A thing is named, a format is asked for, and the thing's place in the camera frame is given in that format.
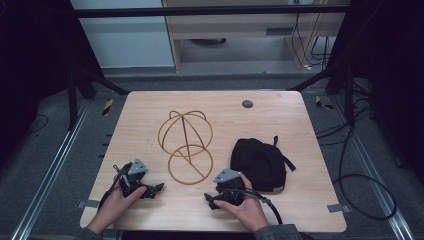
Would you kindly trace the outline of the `person's right hand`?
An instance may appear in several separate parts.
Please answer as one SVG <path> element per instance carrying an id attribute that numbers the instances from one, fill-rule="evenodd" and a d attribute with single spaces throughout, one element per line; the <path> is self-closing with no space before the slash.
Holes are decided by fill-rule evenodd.
<path id="1" fill-rule="evenodd" d="M 262 206 L 255 197 L 246 196 L 239 206 L 222 200 L 215 200 L 214 204 L 237 218 L 250 232 L 256 232 L 269 225 Z"/>

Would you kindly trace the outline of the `black horizontal frame bar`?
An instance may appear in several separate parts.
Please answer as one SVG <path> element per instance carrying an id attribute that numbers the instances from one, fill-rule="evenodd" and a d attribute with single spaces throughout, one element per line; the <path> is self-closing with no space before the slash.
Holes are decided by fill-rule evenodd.
<path id="1" fill-rule="evenodd" d="M 247 14 L 295 14 L 295 13 L 342 13 L 349 4 L 335 5 L 259 5 L 259 6 L 204 6 L 132 9 L 86 9 L 73 10 L 69 15 L 77 18 L 108 17 L 156 17 L 156 16 L 202 16 Z"/>

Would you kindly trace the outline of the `person's left hand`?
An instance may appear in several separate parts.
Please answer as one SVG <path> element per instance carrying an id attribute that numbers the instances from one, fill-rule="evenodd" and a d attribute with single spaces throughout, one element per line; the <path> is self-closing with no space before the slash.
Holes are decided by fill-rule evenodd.
<path id="1" fill-rule="evenodd" d="M 125 197 L 120 189 L 113 190 L 86 228 L 101 235 L 110 225 L 119 220 L 145 191 L 145 187 L 140 187 Z"/>

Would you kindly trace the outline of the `black curtain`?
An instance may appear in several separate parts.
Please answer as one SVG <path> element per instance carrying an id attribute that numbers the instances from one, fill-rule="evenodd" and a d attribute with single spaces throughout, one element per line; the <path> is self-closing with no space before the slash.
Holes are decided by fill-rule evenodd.
<path id="1" fill-rule="evenodd" d="M 0 0 L 0 169 L 26 135 L 46 97 L 66 88 L 67 61 L 57 36 L 84 69 L 102 73 L 79 20 L 53 17 L 70 0 Z"/>
<path id="2" fill-rule="evenodd" d="M 330 62 L 349 61 L 402 163 L 424 185 L 424 0 L 350 0 Z"/>

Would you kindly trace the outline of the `yellow black striped tape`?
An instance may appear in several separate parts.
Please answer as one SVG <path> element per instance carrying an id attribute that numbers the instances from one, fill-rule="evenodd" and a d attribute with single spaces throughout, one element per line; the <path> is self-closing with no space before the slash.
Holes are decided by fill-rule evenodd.
<path id="1" fill-rule="evenodd" d="M 108 115 L 108 113 L 110 112 L 110 109 L 111 109 L 113 103 L 114 103 L 114 99 L 108 99 L 106 101 L 105 106 L 104 106 L 103 111 L 102 111 L 102 116 L 107 116 Z"/>
<path id="2" fill-rule="evenodd" d="M 321 107 L 321 108 L 324 108 L 324 109 L 327 109 L 327 110 L 332 110 L 332 109 L 334 109 L 334 108 L 333 108 L 333 106 L 332 106 L 331 104 L 324 104 L 324 103 L 322 102 L 322 100 L 321 100 L 320 96 L 315 96 L 315 104 L 316 104 L 318 107 Z"/>

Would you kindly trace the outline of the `black metal stand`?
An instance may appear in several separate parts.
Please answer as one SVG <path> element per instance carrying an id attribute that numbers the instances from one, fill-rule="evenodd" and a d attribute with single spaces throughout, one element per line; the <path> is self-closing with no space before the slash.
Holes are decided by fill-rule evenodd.
<path id="1" fill-rule="evenodd" d="M 324 78 L 329 78 L 325 87 L 325 92 L 327 94 L 333 95 L 338 93 L 341 89 L 344 89 L 344 117 L 347 123 L 351 127 L 354 127 L 353 70 L 348 65 L 335 64 L 329 66 L 306 81 L 288 88 L 288 91 L 303 91 Z"/>
<path id="2" fill-rule="evenodd" d="M 108 81 L 105 77 L 96 75 L 87 69 L 72 68 L 67 76 L 67 91 L 69 103 L 69 129 L 72 130 L 78 120 L 77 92 L 80 92 L 84 99 L 93 99 L 97 92 L 92 82 L 112 90 L 119 95 L 128 95 L 129 91 Z"/>

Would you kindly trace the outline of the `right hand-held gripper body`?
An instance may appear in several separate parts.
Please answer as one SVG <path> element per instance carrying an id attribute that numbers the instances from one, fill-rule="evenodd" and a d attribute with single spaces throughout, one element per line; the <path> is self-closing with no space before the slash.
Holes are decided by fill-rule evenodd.
<path id="1" fill-rule="evenodd" d="M 214 179 L 218 195 L 216 199 L 226 201 L 232 205 L 241 205 L 244 201 L 245 190 L 241 173 L 232 169 L 224 168 Z"/>

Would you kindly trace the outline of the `grey table bracket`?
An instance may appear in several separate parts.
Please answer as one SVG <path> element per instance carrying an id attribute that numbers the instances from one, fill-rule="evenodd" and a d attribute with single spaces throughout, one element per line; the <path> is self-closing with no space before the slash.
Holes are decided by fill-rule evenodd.
<path id="1" fill-rule="evenodd" d="M 327 209 L 330 213 L 341 212 L 341 213 L 349 213 L 351 212 L 351 208 L 349 205 L 342 204 L 330 204 L 327 206 Z"/>
<path id="2" fill-rule="evenodd" d="M 88 200 L 84 200 L 84 201 L 79 201 L 76 206 L 79 209 L 84 209 L 86 207 L 98 208 L 99 204 L 100 204 L 100 201 L 98 201 L 98 200 L 88 199 Z"/>

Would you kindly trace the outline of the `white cabinet panel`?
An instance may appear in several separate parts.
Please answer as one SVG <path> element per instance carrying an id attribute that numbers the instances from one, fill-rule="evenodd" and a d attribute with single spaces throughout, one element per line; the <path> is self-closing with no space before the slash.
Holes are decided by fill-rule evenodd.
<path id="1" fill-rule="evenodd" d="M 75 10 L 162 8 L 161 0 L 71 0 Z M 81 18 L 102 69 L 173 67 L 164 17 Z"/>

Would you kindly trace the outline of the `aluminium floor rail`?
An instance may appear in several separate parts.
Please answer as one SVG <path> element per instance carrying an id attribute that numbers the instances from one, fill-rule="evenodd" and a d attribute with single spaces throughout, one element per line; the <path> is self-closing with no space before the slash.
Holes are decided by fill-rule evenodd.
<path id="1" fill-rule="evenodd" d="M 364 174 L 381 184 L 385 184 L 376 166 L 373 164 L 370 155 L 366 151 L 363 142 L 355 131 L 350 134 L 350 141 Z M 398 240 L 416 240 L 400 208 L 397 208 L 396 211 L 393 210 L 396 204 L 390 197 L 389 192 L 383 190 L 377 183 L 372 183 L 371 186 L 384 214 L 386 216 L 393 214 L 393 216 L 388 219 L 388 222 L 396 238 Z"/>
<path id="2" fill-rule="evenodd" d="M 74 126 L 67 131 L 59 149 L 56 152 L 52 163 L 50 164 L 42 182 L 40 183 L 29 207 L 21 218 L 19 224 L 11 235 L 11 240 L 27 240 L 47 198 L 56 182 L 57 177 L 65 163 L 68 154 L 80 132 L 80 129 L 86 119 L 87 112 L 92 101 L 83 100 L 80 109 L 77 112 L 77 120 Z"/>

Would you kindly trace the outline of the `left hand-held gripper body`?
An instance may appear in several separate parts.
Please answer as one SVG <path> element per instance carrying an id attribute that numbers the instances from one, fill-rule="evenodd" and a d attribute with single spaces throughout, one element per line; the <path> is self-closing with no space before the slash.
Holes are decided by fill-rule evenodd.
<path id="1" fill-rule="evenodd" d="M 139 158 L 135 158 L 132 162 L 117 170 L 116 180 L 125 197 L 142 186 L 141 179 L 147 173 L 147 170 L 147 166 Z"/>

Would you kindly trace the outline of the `black cap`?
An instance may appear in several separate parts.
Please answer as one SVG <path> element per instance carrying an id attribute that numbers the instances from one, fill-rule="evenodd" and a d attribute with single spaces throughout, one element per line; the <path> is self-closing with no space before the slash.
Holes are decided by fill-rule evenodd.
<path id="1" fill-rule="evenodd" d="M 279 137 L 273 143 L 255 138 L 239 139 L 231 154 L 230 168 L 242 172 L 256 191 L 281 193 L 285 189 L 287 168 L 296 166 L 277 147 Z"/>

